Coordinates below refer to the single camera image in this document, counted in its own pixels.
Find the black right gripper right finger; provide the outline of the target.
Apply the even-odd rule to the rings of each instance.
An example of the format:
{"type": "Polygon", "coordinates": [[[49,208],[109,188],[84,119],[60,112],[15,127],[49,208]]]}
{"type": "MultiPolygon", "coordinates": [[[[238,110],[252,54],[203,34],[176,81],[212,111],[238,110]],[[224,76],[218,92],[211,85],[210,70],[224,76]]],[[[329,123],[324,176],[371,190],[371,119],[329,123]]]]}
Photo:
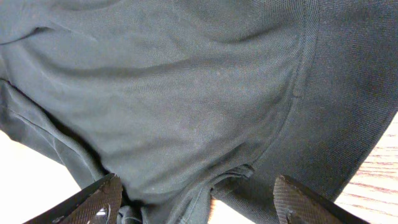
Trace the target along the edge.
{"type": "Polygon", "coordinates": [[[369,224],[287,175],[276,178],[273,195],[283,224],[369,224]]]}

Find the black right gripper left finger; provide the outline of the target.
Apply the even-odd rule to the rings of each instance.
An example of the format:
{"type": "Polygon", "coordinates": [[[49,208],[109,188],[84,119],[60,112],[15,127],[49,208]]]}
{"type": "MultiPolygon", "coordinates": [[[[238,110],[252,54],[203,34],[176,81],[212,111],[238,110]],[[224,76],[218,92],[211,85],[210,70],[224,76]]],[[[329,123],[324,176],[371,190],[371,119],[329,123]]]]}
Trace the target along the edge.
{"type": "Polygon", "coordinates": [[[120,178],[108,174],[25,224],[115,224],[122,192],[120,178]]]}

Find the black t-shirt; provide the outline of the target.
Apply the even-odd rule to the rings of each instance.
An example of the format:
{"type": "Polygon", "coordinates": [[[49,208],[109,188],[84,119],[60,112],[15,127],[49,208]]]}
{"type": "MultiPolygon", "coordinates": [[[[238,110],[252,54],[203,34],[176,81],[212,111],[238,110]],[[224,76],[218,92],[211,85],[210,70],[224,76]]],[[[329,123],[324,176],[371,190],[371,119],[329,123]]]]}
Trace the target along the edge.
{"type": "Polygon", "coordinates": [[[397,113],[396,1],[1,2],[1,129],[119,223],[277,223],[275,179],[334,200],[397,113]]]}

